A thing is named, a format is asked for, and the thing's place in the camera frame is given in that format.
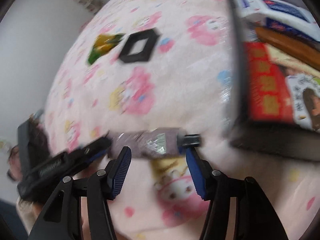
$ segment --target bed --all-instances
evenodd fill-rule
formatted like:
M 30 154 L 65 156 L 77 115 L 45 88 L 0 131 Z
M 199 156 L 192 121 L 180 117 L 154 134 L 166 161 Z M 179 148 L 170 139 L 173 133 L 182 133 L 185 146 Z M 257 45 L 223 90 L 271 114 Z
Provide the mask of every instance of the bed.
M 128 35 L 150 28 L 160 34 L 150 61 L 117 59 Z M 101 33 L 126 35 L 88 65 Z M 45 110 L 51 151 L 72 151 L 109 130 L 182 127 L 200 133 L 201 155 L 229 177 L 254 177 L 288 238 L 298 240 L 320 208 L 320 165 L 229 146 L 222 136 L 221 93 L 232 75 L 235 47 L 228 0 L 110 0 L 79 35 L 52 84 Z M 195 195 L 184 158 L 133 159 L 109 208 L 116 230 L 129 239 L 191 240 L 199 238 L 207 208 Z M 227 239 L 233 235 L 231 210 Z

